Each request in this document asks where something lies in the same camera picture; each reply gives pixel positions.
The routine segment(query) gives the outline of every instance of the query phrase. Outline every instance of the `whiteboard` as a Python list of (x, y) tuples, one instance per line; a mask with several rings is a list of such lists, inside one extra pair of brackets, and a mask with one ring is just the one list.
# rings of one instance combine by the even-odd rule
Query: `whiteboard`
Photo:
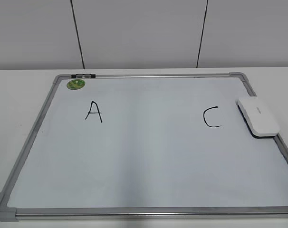
[(288, 165), (250, 134), (239, 78), (84, 80), (60, 82), (9, 207), (288, 206)]

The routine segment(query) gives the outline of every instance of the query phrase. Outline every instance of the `table surface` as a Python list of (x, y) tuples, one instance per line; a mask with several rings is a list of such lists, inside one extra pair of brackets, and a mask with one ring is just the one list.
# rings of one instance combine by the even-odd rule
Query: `table surface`
[[(277, 118), (288, 146), (288, 67), (120, 69), (120, 70), (1, 70), (0, 71), (0, 191), (30, 132), (53, 79), (59, 74), (209, 74), (243, 72), (257, 96)], [(288, 219), (179, 219), (0, 222), (2, 227), (282, 227)]]

